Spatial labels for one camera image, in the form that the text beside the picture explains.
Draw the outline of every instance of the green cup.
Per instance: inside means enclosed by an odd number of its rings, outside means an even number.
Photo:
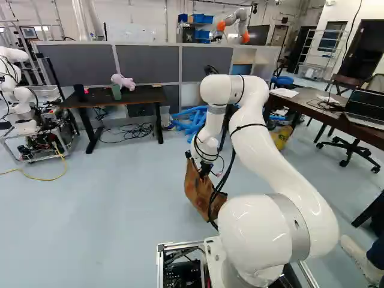
[[[121,91],[120,91],[120,85],[118,84],[112,84],[112,93],[115,100],[121,100]]]

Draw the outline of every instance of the shoe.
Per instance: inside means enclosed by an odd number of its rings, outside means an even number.
[[[362,270],[364,276],[373,285],[379,286],[380,280],[384,276],[384,270],[376,268],[368,259],[367,252],[364,251],[351,237],[342,235],[340,237],[342,249],[356,262]]]

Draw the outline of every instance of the pink stuffed toy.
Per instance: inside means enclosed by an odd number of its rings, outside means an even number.
[[[125,78],[121,74],[114,74],[110,78],[112,83],[118,84],[120,89],[124,86],[127,87],[130,91],[134,91],[136,84],[133,82],[133,78]]]

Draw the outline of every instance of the black desk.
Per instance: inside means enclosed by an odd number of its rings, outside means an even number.
[[[122,93],[120,100],[115,100],[109,93],[98,92],[85,94],[87,102],[80,102],[76,92],[72,93],[61,104],[63,108],[76,108],[85,127],[88,135],[89,144],[86,148],[86,153],[91,154],[95,148],[104,127],[99,127],[94,132],[94,129],[89,120],[86,109],[99,106],[115,106],[115,105],[133,105],[133,104],[149,104],[153,103],[156,110],[156,132],[159,144],[163,144],[163,132],[161,130],[160,121],[160,103],[166,100],[162,87],[137,86],[133,92],[125,91]]]
[[[345,132],[353,137],[356,137],[357,139],[360,139],[384,151],[384,131],[351,123],[347,120],[347,118],[343,116],[336,115],[332,112],[324,111],[320,108],[317,109],[312,105],[308,104],[308,102],[311,100],[317,100],[318,95],[328,97],[328,92],[320,91],[311,87],[298,88],[296,89],[296,91],[298,91],[299,94],[294,96],[293,98],[286,98],[283,96],[278,96],[269,93],[269,98],[265,104],[265,109],[263,113],[264,120],[266,123],[269,119],[269,114],[271,113],[271,110],[274,107],[286,106],[296,111],[295,118],[292,121],[293,129],[295,129],[295,126],[298,123],[300,114],[305,114],[320,122],[323,122],[323,131],[327,125],[330,125],[331,127],[334,127],[342,132]],[[346,98],[335,94],[330,95],[333,99],[339,101],[342,106],[345,106],[347,104]],[[375,215],[382,209],[384,209],[384,190],[381,192],[380,196],[377,197],[377,199],[352,222],[352,225],[355,227],[359,227],[372,215]]]

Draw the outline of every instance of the red object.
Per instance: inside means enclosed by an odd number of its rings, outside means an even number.
[[[242,44],[248,43],[250,41],[250,34],[248,32],[242,35]]]
[[[225,21],[222,20],[222,21],[217,23],[217,31],[224,32],[225,28],[226,28],[226,22]]]

